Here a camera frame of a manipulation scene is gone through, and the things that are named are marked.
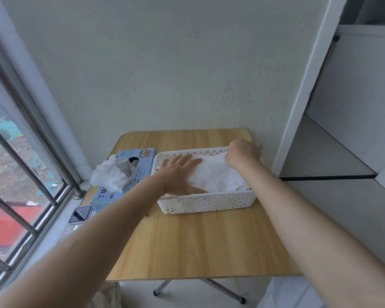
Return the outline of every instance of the left hand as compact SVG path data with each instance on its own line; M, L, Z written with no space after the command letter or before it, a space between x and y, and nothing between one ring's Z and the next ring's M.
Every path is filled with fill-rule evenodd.
M201 158L191 160L192 154L178 155L171 161L165 159L161 167L154 175L160 177L165 183L165 193L170 195L191 195L198 193L208 193L207 191L190 186L185 181L202 162Z

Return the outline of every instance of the hand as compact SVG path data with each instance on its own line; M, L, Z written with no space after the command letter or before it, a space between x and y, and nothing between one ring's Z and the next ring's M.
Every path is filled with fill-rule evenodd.
M238 171L239 165L247 160L259 161L262 145L256 145L243 139L236 139L230 143L225 155L225 162Z
M178 155L171 161L165 159L154 175L160 177L165 183L165 193L170 195L191 195L194 193L207 193L207 191L190 186L185 181L202 162L201 158L191 160L192 154Z

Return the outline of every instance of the forearm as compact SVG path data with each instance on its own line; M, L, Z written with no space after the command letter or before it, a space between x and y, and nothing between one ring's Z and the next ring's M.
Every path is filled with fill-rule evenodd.
M164 185L147 177L57 244L0 296L0 307L82 307L103 283Z
M328 306L385 304L385 266L358 240L260 162L244 161L238 171Z

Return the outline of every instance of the window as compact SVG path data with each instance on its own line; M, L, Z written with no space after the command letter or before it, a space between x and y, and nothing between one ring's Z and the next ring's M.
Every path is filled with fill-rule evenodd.
M23 265L68 198L84 195L73 166L1 54L0 289Z

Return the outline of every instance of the table leg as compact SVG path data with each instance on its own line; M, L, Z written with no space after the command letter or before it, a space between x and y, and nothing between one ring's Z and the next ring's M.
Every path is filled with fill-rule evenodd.
M157 296L163 290L163 288L165 288L167 284L170 283L170 281L171 280L165 280L163 283L161 283L161 285L153 291L153 295Z
M202 282L208 284L209 286L212 286L216 290L224 293L225 295L228 295L229 297L235 299L236 301L239 301L241 304L245 304L246 299L237 293L234 293L233 291L227 289L225 286L217 283L213 279L200 279Z

